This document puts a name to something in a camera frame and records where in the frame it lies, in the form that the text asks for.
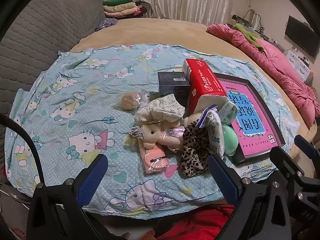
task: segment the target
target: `light blue blanket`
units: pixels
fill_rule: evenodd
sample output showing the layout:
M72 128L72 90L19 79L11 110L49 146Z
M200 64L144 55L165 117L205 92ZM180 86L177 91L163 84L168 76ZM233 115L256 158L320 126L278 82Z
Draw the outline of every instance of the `light blue blanket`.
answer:
M278 91L249 62L202 54L181 46L138 44L59 53L59 58L32 86L17 92L10 117L31 136L40 155L46 185L75 178L98 153L109 167L89 212L150 219L209 204L222 197L209 173L184 178L178 155L170 167L146 175L136 141L127 138L135 112L117 103L125 91L158 91L158 71L181 71L185 58L207 61L214 72L250 80L275 117L289 152L299 124ZM6 172L19 191L32 196L39 182L30 149L17 134L5 135ZM237 167L253 181L265 179L275 166L270 160Z

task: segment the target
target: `television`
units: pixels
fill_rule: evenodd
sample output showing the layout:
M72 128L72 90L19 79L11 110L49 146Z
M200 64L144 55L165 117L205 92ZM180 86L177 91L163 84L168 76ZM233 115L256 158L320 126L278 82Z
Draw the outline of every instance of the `television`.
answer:
M307 24L289 16L285 35L303 48L310 56L315 58L318 54L319 38Z

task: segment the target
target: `blue gripper pad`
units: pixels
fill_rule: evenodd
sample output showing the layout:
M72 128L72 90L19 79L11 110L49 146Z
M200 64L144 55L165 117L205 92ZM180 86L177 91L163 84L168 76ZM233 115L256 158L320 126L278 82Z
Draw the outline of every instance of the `blue gripper pad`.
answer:
M317 149L313 147L305 138L301 135L297 135L294 138L294 144L310 159L317 158Z
M226 169L230 169L225 163L220 159L222 163L219 163L218 159L220 157L210 156L208 158L209 171L217 183L219 189L221 190L224 198L228 204L237 206L239 201L239 189L233 183L232 179L229 177Z
M90 169L89 174L87 175L83 183L78 188L77 203L79 207L86 206L90 203L100 182L102 181L104 175L107 172L107 169L108 169L107 157L101 154L101 158L94 165L94 167L92 168L90 165L87 169Z

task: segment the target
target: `green cloth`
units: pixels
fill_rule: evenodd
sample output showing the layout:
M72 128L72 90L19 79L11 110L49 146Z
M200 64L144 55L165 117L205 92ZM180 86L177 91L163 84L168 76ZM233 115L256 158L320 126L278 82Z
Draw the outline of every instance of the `green cloth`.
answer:
M128 3L128 2L132 2L132 0L110 0L110 1L104 1L103 5L106 5L106 6L117 6L117 5Z
M232 27L234 30L240 31L245 38L247 39L247 41L249 41L250 44L252 44L253 46L255 46L256 48L258 48L258 50L260 52L263 52L263 47L257 43L256 38L258 39L262 39L262 37L258 34L255 33L251 33L249 31L247 31L243 25L241 25L240 23L237 23L235 25L233 25Z

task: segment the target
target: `silver bow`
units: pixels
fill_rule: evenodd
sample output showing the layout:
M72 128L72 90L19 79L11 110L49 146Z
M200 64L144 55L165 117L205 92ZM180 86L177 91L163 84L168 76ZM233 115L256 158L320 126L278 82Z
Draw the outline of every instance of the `silver bow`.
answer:
M137 139L144 140L141 128L139 126L134 126L130 128L128 133Z

